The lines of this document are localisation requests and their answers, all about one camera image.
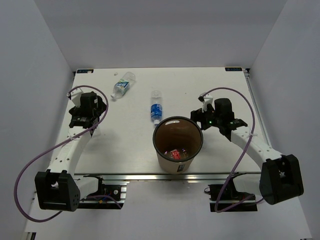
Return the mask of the blue label bottle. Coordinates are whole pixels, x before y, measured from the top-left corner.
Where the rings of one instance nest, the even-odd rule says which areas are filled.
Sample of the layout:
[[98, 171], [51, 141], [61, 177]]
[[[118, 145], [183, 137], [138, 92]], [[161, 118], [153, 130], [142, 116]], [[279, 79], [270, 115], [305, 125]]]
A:
[[150, 118], [154, 126], [157, 126], [163, 116], [163, 106], [162, 106], [162, 93], [159, 90], [154, 90], [151, 93], [151, 106], [150, 106]]
[[91, 133], [92, 138], [96, 138], [96, 137], [100, 136], [102, 133], [100, 126], [98, 125], [95, 129], [92, 129], [90, 131], [90, 133]]

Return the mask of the green label plastic bottle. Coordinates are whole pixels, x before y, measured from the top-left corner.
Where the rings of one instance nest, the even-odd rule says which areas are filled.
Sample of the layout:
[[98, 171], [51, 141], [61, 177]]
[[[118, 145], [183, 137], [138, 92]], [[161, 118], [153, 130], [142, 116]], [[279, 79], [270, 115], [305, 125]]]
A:
[[113, 100], [118, 100], [122, 98], [128, 90], [135, 84], [136, 76], [134, 73], [128, 71], [123, 77], [114, 85], [111, 98]]

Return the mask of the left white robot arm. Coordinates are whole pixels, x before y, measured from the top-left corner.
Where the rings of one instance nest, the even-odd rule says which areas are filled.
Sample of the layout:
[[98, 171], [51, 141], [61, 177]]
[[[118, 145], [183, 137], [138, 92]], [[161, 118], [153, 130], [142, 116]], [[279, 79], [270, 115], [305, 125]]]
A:
[[87, 196], [90, 195], [96, 200], [105, 196], [106, 187], [100, 184], [98, 177], [74, 176], [82, 152], [106, 109], [102, 98], [92, 91], [82, 93], [78, 104], [69, 110], [69, 142], [62, 145], [46, 171], [38, 172], [34, 179], [38, 203], [42, 210], [73, 212]]

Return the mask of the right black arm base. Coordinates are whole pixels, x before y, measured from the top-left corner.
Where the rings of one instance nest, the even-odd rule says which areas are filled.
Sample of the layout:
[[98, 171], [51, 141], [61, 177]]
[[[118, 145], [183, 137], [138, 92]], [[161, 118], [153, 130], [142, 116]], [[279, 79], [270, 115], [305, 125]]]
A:
[[[210, 212], [215, 213], [216, 202], [228, 175], [227, 174], [205, 174], [204, 179], [207, 181], [207, 187], [203, 192], [209, 196], [209, 207]], [[244, 200], [250, 196], [249, 193], [239, 192], [236, 190], [234, 183], [230, 180], [222, 192], [220, 200], [218, 202], [217, 210], [221, 211], [227, 207], [232, 206], [231, 209], [228, 209], [227, 213], [236, 213], [236, 212], [257, 212], [257, 198], [251, 196], [248, 200], [243, 203], [234, 206], [239, 201]]]

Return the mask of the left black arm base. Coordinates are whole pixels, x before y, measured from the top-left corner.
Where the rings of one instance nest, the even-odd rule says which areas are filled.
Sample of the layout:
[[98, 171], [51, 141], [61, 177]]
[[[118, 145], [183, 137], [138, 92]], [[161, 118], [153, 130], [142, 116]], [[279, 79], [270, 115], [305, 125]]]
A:
[[84, 175], [74, 178], [79, 191], [78, 209], [120, 210], [126, 199], [125, 181], [109, 180], [101, 175]]

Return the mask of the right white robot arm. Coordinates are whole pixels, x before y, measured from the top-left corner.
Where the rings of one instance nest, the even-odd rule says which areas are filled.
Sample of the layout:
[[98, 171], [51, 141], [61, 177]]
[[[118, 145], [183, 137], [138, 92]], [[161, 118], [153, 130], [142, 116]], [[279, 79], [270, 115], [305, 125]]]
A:
[[226, 195], [236, 200], [243, 193], [261, 196], [268, 204], [299, 197], [304, 193], [303, 180], [298, 159], [273, 149], [252, 133], [243, 120], [235, 118], [232, 103], [228, 98], [213, 99], [209, 94], [198, 98], [202, 108], [193, 110], [190, 118], [200, 123], [201, 130], [210, 127], [231, 143], [240, 147], [260, 168], [258, 174], [241, 174], [231, 177], [225, 188]]

